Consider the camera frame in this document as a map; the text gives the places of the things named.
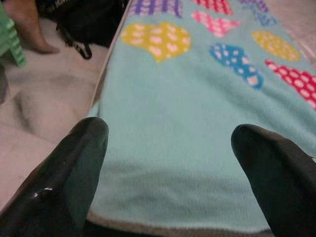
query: bare foot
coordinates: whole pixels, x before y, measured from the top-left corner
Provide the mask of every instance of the bare foot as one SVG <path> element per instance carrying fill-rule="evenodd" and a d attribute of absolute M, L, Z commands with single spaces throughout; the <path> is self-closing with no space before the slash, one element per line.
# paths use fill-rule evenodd
<path fill-rule="evenodd" d="M 58 53 L 59 49 L 48 44 L 43 36 L 35 0 L 6 0 L 3 7 L 14 21 L 21 38 L 40 53 Z"/>

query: black bag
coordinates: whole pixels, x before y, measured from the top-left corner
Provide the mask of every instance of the black bag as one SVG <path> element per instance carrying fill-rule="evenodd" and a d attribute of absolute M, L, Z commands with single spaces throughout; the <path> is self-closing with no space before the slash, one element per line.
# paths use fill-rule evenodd
<path fill-rule="evenodd" d="M 41 16 L 57 22 L 57 30 L 68 46 L 90 59 L 88 44 L 110 46 L 127 3 L 128 0 L 37 0 L 37 7 Z"/>

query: yellow heart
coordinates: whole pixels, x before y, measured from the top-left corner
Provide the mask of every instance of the yellow heart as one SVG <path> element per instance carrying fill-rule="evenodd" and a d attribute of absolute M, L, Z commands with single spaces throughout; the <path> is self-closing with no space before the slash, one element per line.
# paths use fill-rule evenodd
<path fill-rule="evenodd" d="M 191 47 L 186 29 L 168 22 L 159 25 L 142 23 L 127 26 L 121 34 L 124 43 L 150 52 L 157 62 L 178 56 Z"/>
<path fill-rule="evenodd" d="M 300 53 L 292 45 L 270 32 L 255 31 L 252 37 L 258 45 L 276 57 L 288 61 L 300 59 Z"/>

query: light blue fleece blanket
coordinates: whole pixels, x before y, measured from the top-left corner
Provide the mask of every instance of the light blue fleece blanket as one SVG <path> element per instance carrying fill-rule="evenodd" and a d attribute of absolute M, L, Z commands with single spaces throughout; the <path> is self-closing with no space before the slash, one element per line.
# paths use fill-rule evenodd
<path fill-rule="evenodd" d="M 316 156 L 313 68 L 262 0 L 134 0 L 98 115 L 100 218 L 255 232 L 268 224 L 231 148 L 241 123 Z"/>

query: tiled floor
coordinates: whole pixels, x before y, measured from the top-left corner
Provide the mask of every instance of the tiled floor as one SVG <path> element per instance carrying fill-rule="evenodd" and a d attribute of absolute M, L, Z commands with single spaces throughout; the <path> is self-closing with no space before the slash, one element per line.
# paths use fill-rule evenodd
<path fill-rule="evenodd" d="M 316 66 L 316 1 L 266 2 Z M 107 55 L 107 49 L 94 46 L 93 58 L 85 61 L 73 48 L 65 47 L 53 23 L 45 20 L 42 24 L 46 38 L 61 49 L 59 54 L 39 55 L 26 49 L 28 62 L 22 69 L 10 58 L 0 59 L 10 87 L 10 96 L 0 105 L 0 209 L 31 170 L 86 116 Z"/>

